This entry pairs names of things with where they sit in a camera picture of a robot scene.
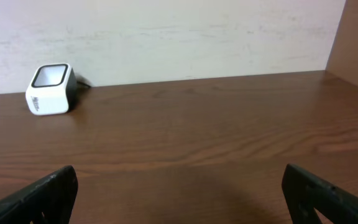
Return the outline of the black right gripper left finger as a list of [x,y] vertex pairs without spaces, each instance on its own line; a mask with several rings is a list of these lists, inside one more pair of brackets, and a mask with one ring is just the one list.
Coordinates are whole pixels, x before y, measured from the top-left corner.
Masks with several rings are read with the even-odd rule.
[[0,223],[69,223],[78,191],[73,166],[64,166],[0,200]]

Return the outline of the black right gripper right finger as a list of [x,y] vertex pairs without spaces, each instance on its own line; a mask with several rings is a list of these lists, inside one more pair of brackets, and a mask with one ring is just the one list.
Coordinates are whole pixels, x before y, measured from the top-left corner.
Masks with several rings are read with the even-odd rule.
[[297,165],[287,164],[282,190],[293,223],[321,223],[321,213],[332,223],[358,224],[358,197]]

